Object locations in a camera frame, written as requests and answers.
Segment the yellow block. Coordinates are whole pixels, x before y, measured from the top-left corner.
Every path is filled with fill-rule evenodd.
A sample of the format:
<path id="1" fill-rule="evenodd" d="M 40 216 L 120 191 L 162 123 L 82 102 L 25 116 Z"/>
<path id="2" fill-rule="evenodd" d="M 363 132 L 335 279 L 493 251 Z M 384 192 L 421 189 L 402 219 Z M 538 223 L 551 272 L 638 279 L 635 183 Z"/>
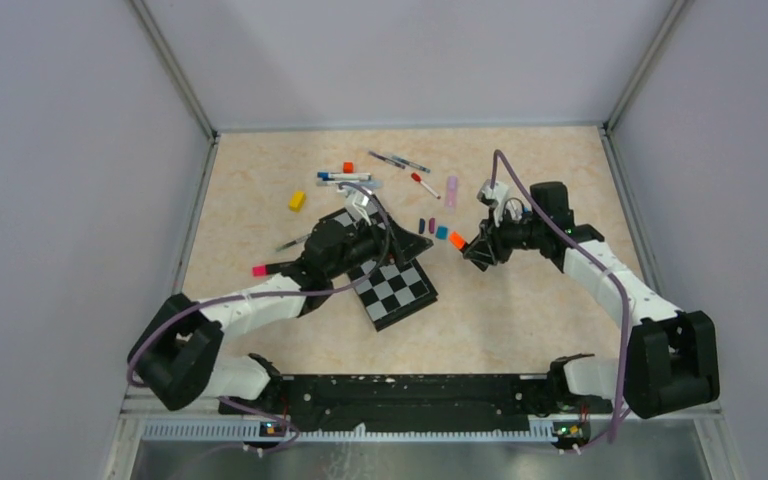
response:
<path id="1" fill-rule="evenodd" d="M 305 205 L 306 198 L 304 191 L 295 191 L 288 202 L 289 210 L 295 213 L 300 212 Z"/>

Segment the thin dark pen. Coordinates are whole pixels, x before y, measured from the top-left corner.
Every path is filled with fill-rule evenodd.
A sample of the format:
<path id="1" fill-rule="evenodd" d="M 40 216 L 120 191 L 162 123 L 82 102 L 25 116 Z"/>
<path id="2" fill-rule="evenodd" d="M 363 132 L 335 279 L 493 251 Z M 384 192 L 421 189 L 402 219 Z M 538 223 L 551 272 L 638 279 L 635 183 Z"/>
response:
<path id="1" fill-rule="evenodd" d="M 377 160 L 380 160 L 380 161 L 382 161 L 382 162 L 385 162 L 385 163 L 387 163 L 388 165 L 392 165 L 392 166 L 394 166 L 394 167 L 396 167 L 396 168 L 399 168 L 399 169 L 405 169 L 405 168 L 406 168 L 406 165 L 404 165 L 403 163 L 401 163 L 401 162 L 398 162 L 398 161 L 394 160 L 393 158 L 387 157 L 387 156 L 385 156 L 385 155 L 382 155 L 382 154 L 376 153 L 376 152 L 374 152 L 374 151 L 368 150 L 368 151 L 367 151 L 367 154 L 368 154 L 369 156 L 371 156 L 371 157 L 373 157 L 373 158 L 377 159 Z"/>

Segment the black gel pen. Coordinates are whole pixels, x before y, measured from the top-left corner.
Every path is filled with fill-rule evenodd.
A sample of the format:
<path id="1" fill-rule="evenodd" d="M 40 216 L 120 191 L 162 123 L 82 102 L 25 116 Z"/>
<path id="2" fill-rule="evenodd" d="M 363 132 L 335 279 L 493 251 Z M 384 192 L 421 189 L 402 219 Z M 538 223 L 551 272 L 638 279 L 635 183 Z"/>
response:
<path id="1" fill-rule="evenodd" d="M 308 234 L 302 235 L 302 236 L 300 236 L 298 238 L 295 238 L 293 240 L 290 240 L 288 242 L 285 242 L 285 243 L 279 245 L 278 247 L 276 247 L 275 248 L 275 252 L 278 253 L 278 252 L 282 252 L 282 251 L 291 249 L 291 248 L 296 247 L 296 246 L 303 245 L 310 237 L 311 237 L 311 234 L 308 233 Z"/>

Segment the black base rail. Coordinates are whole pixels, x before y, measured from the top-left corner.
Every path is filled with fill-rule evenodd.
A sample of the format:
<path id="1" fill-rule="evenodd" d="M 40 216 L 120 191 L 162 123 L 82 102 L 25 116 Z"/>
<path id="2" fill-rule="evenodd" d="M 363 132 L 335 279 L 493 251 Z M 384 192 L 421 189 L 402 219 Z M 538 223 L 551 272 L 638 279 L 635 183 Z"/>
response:
<path id="1" fill-rule="evenodd" d="M 303 432 L 375 433 L 517 432 L 550 415 L 612 411 L 605 399 L 521 374 L 282 376 L 258 399 L 236 397 L 218 411 L 239 415 L 243 407 L 287 417 Z"/>

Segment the black white chessboard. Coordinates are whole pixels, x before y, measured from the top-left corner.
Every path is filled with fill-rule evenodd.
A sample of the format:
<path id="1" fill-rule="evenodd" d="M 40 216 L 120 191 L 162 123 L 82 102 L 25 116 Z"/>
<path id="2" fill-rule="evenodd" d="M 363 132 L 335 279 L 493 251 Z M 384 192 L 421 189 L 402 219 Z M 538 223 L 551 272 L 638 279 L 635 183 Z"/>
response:
<path id="1" fill-rule="evenodd" d="M 395 220 L 390 226 L 396 234 L 393 247 L 408 244 L 405 249 L 412 259 L 398 264 L 390 255 L 380 267 L 376 267 L 379 254 L 360 264 L 342 260 L 340 275 L 347 275 L 355 284 L 353 291 L 377 331 L 388 328 L 437 301 L 438 292 L 419 263 L 419 255 L 433 245 L 430 239 L 421 237 L 417 242 L 407 238 L 409 232 Z"/>

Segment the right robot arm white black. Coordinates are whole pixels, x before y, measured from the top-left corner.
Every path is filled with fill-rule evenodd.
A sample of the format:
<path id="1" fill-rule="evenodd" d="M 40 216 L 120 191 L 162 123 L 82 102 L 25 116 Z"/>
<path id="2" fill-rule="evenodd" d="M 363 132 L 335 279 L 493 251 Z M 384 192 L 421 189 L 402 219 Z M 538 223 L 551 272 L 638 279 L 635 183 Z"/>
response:
<path id="1" fill-rule="evenodd" d="M 477 198 L 487 207 L 487 218 L 472 241 L 453 244 L 482 271 L 507 262 L 516 250 L 539 252 L 627 332 L 627 344 L 614 358 L 578 354 L 554 361 L 546 385 L 549 404 L 572 412 L 587 396 L 621 398 L 638 417 L 649 419 L 718 400 L 713 320 L 661 297 L 597 229 L 576 223 L 563 183 L 534 184 L 530 194 L 537 210 L 522 207 L 506 184 L 486 181 Z"/>

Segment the pale purple highlighter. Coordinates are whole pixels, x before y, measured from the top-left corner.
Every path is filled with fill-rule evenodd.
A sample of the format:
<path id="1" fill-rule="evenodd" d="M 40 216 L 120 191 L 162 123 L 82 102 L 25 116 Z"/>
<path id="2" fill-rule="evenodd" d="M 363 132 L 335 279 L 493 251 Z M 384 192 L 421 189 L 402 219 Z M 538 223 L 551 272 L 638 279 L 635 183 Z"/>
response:
<path id="1" fill-rule="evenodd" d="M 447 178 L 446 195 L 445 195 L 445 207 L 449 211 L 454 211 L 457 206 L 459 180 L 455 175 L 450 175 Z"/>

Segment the blue highlighter cap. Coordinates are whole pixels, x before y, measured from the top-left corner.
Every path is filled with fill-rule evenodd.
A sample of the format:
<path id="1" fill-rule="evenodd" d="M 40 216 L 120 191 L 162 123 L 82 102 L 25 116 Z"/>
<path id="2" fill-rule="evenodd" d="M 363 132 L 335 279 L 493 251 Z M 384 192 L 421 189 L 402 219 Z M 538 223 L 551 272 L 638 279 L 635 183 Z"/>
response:
<path id="1" fill-rule="evenodd" d="M 446 226 L 438 226 L 435 231 L 435 237 L 440 240 L 447 240 L 449 236 L 449 229 Z"/>

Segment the black highlighter orange cap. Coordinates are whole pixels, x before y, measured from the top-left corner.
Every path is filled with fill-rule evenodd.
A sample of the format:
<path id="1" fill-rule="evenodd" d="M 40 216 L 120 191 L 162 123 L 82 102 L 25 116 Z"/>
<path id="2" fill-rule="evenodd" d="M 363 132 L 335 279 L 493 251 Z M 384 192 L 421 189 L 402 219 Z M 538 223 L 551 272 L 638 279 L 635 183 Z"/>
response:
<path id="1" fill-rule="evenodd" d="M 448 240 L 460 253 L 463 253 L 468 246 L 468 242 L 457 232 L 451 232 Z"/>

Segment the light blue eraser bar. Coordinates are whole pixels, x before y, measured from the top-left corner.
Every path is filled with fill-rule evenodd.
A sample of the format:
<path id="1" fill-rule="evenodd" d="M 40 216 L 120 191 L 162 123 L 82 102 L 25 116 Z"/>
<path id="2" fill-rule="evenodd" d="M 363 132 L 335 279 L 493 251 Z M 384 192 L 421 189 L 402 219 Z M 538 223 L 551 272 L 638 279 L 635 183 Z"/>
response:
<path id="1" fill-rule="evenodd" d="M 352 193 L 356 193 L 359 190 L 364 190 L 367 192 L 372 192 L 374 190 L 378 190 L 383 187 L 383 183 L 378 180 L 369 180 L 369 181 L 358 181 L 362 182 L 363 186 L 342 186 L 342 187 L 336 187 L 337 191 L 344 195 L 350 195 Z"/>

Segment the black highlighter pink cap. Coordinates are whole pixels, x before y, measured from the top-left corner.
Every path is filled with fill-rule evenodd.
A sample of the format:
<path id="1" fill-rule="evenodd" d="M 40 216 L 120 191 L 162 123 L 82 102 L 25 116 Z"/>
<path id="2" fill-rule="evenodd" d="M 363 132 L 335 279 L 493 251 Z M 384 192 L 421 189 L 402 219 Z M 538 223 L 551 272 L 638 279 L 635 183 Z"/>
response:
<path id="1" fill-rule="evenodd" d="M 290 265 L 291 265 L 291 262 L 277 262 L 277 263 L 267 263 L 267 264 L 257 265 L 251 269 L 251 274 L 253 277 L 266 277 L 270 275 L 275 275 L 275 274 L 281 273 L 284 269 L 286 269 Z"/>

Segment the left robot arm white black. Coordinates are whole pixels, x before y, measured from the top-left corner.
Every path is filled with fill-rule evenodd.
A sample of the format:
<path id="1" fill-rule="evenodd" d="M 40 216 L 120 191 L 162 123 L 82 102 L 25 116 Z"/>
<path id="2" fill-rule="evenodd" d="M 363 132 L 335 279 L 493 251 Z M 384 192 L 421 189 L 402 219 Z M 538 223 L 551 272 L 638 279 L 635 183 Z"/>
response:
<path id="1" fill-rule="evenodd" d="M 281 388 L 266 363 L 248 356 L 239 367 L 220 368 L 223 342 L 315 311 L 339 293 L 335 278 L 367 262 L 374 268 L 403 266 L 431 246 L 431 239 L 387 214 L 353 225 L 322 219 L 300 256 L 264 283 L 207 300 L 183 293 L 168 297 L 128 354 L 128 383 L 149 389 L 170 411 L 202 395 L 225 395 L 268 413 L 279 404 Z"/>

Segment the white marker red cap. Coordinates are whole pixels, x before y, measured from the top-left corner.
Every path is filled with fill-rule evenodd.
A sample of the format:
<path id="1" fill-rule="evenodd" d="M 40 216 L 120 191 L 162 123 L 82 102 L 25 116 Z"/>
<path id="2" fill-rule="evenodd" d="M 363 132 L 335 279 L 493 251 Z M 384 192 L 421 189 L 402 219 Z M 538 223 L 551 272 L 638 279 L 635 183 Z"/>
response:
<path id="1" fill-rule="evenodd" d="M 418 173 L 412 173 L 411 178 L 413 181 L 423 187 L 435 199 L 441 199 L 440 193 L 437 192 L 430 184 L 428 184 Z"/>

